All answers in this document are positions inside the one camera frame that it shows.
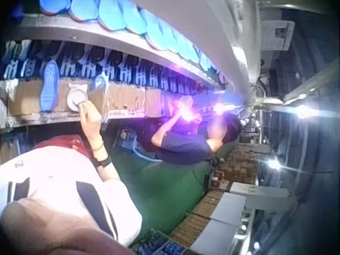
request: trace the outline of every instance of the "black hair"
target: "black hair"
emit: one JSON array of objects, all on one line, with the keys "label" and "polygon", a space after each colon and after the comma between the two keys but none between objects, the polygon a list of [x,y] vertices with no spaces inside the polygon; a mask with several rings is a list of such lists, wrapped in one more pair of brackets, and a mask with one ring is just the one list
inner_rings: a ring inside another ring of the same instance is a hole
[{"label": "black hair", "polygon": [[235,141],[242,130],[242,124],[240,119],[232,113],[224,113],[223,119],[225,121],[227,133],[222,139],[222,143],[228,143]]}]

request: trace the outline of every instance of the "neck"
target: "neck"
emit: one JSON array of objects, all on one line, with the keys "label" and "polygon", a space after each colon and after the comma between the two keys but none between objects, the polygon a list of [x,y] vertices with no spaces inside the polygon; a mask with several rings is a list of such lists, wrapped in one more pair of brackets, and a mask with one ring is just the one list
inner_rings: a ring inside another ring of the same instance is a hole
[{"label": "neck", "polygon": [[216,152],[223,145],[221,139],[209,138],[207,143],[213,152]]}]

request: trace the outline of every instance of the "green floor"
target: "green floor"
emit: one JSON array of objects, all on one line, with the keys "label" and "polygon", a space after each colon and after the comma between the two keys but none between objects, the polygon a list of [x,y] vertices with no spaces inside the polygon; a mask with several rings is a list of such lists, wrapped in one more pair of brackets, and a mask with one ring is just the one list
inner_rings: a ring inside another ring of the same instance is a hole
[{"label": "green floor", "polygon": [[[219,156],[227,155],[233,147],[225,145]],[[149,163],[119,146],[110,154],[143,217],[139,238],[150,228],[171,232],[202,197],[203,179],[211,169],[207,162],[191,166]]]}]

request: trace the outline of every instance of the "top shelf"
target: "top shelf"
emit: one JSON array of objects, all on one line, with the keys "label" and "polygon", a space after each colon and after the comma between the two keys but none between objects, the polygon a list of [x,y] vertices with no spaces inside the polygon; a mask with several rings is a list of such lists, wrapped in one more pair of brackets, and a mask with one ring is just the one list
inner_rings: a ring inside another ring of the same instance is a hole
[{"label": "top shelf", "polygon": [[5,35],[6,40],[63,40],[114,49],[165,66],[202,82],[209,89],[222,89],[219,83],[177,54],[155,50],[144,38],[128,31],[107,31],[97,22],[78,23],[66,16],[25,14],[22,22],[9,27]]}]

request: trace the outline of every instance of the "wristwatch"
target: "wristwatch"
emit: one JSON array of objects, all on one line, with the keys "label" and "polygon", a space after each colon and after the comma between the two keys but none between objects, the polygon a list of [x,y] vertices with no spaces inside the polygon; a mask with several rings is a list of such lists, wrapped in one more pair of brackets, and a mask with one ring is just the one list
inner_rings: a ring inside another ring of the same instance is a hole
[{"label": "wristwatch", "polygon": [[104,168],[107,167],[112,162],[110,155],[108,155],[108,157],[102,161],[98,161],[98,160],[96,161],[97,161],[97,166],[102,166]]}]

